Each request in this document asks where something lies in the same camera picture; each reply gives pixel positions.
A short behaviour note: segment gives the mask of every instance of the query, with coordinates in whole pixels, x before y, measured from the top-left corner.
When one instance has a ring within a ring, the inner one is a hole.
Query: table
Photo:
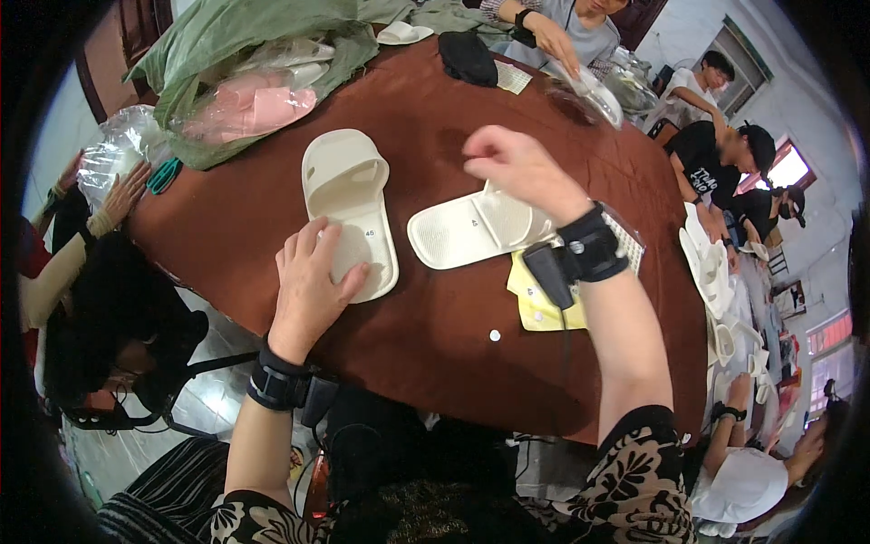
[[[647,244],[640,279],[664,331],[677,428],[697,435],[706,397],[704,306],[679,248],[685,212],[665,153],[634,127],[580,126],[543,89],[537,71],[515,96],[446,76],[437,37],[384,47],[350,84],[308,117],[210,171],[184,169],[130,218],[146,255],[241,326],[262,334],[274,313],[274,255],[306,222],[300,165],[324,132],[368,134],[390,164],[387,216],[399,263],[396,287],[347,309],[312,355],[343,379],[422,410],[525,433],[595,443],[600,375],[587,331],[527,332],[505,289],[509,255],[436,271],[415,256],[408,219],[478,191],[461,147],[502,124],[533,135],[593,198],[613,206]],[[501,340],[489,340],[492,329]]]

